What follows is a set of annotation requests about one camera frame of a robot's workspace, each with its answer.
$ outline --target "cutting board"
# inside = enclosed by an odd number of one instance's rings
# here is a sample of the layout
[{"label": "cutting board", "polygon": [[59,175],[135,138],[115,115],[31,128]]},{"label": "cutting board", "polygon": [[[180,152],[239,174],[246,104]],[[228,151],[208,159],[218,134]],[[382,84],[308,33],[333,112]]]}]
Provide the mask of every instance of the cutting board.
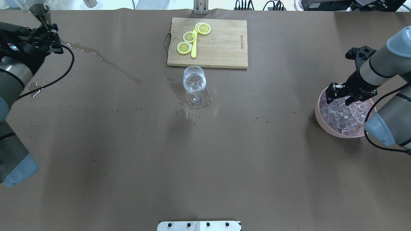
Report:
[{"label": "cutting board", "polygon": [[[190,53],[178,53],[177,44],[183,41],[184,33],[194,30],[195,24],[199,22],[208,23],[211,31],[208,35],[198,34],[197,57],[191,58]],[[173,18],[167,65],[247,69],[247,21]]]}]

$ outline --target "glass of water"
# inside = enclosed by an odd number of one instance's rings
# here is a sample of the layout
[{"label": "glass of water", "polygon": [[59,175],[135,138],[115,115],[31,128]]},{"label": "glass of water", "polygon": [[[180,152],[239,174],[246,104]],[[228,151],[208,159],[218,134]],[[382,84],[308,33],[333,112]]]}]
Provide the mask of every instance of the glass of water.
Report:
[{"label": "glass of water", "polygon": [[182,83],[184,89],[190,94],[187,97],[188,105],[194,109],[201,108],[206,102],[206,98],[202,94],[207,83],[204,70],[199,66],[187,67]]}]

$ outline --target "table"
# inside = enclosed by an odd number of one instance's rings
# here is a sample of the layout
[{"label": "table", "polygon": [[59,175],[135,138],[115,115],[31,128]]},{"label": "table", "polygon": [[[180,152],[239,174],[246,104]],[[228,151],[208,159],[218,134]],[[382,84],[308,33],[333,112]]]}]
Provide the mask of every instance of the table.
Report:
[{"label": "table", "polygon": [[[333,137],[314,116],[319,93],[355,68],[346,51],[379,49],[410,14],[212,10],[204,17],[248,21],[249,69],[205,68],[212,102],[198,110],[185,103],[184,68],[166,65],[172,17],[198,16],[52,12],[64,43],[102,60],[75,49],[62,83],[14,104],[7,121],[40,170],[0,187],[1,230],[206,219],[240,220],[244,231],[411,229],[411,158]],[[0,20],[39,25],[24,11]],[[69,60],[50,55],[28,88]]]}]

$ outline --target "yellow knife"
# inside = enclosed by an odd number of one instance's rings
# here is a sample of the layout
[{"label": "yellow knife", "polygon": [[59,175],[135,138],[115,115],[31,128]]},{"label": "yellow knife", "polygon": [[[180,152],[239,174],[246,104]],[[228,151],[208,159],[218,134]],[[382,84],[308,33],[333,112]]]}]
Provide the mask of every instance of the yellow knife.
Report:
[{"label": "yellow knife", "polygon": [[191,58],[196,58],[197,57],[197,30],[194,28],[193,30],[194,34],[196,35],[196,40],[193,42],[193,48],[191,48]]}]

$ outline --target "glass base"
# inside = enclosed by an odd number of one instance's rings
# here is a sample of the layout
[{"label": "glass base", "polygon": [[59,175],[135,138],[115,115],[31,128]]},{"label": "glass base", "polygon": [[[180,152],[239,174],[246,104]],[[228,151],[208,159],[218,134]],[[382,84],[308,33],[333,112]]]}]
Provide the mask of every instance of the glass base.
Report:
[{"label": "glass base", "polygon": [[199,109],[206,103],[206,98],[203,94],[189,95],[187,97],[187,103],[191,108]]}]

